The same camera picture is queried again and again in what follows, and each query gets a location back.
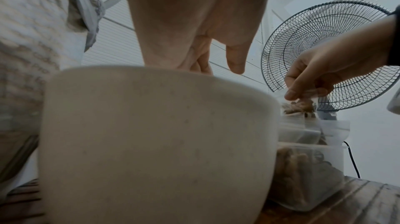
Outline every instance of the black wire fan cage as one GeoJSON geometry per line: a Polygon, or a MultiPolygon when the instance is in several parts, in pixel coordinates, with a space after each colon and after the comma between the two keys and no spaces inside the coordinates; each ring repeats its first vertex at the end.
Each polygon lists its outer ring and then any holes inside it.
{"type": "MultiPolygon", "coordinates": [[[[355,27],[387,16],[378,5],[360,1],[334,1],[305,9],[282,23],[269,37],[261,56],[265,82],[273,91],[286,88],[284,77],[303,51],[355,27]]],[[[335,85],[319,99],[318,110],[336,112],[365,104],[390,89],[400,77],[400,67],[385,66],[335,85]]]]}

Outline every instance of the fingernail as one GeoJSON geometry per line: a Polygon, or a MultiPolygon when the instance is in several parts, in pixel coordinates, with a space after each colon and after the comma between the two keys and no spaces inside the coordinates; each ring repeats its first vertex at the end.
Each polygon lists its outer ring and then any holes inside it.
{"type": "Polygon", "coordinates": [[[285,94],[285,99],[287,100],[295,100],[297,98],[297,94],[293,90],[288,90],[285,94]]]}

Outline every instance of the plastic container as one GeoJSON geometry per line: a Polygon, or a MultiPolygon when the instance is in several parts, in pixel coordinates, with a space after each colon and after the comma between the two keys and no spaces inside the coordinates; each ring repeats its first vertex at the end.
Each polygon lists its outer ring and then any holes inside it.
{"type": "Polygon", "coordinates": [[[342,189],[346,147],[279,142],[268,197],[307,212],[342,189]]]}

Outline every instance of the speckled bowl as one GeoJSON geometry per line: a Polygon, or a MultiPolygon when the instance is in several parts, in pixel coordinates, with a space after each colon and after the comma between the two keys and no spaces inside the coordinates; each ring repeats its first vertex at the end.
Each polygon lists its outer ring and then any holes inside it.
{"type": "Polygon", "coordinates": [[[199,74],[67,70],[47,85],[40,185],[52,224],[252,224],[269,190],[280,107],[199,74]]]}

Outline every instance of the wooden table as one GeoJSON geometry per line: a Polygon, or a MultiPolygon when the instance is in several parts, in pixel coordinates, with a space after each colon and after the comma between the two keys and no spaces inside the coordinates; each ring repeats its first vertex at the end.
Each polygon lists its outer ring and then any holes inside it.
{"type": "MultiPolygon", "coordinates": [[[[267,201],[256,224],[394,224],[400,223],[400,188],[346,178],[346,186],[308,213],[267,201]]],[[[48,224],[38,180],[11,191],[0,206],[2,224],[48,224]]]]}

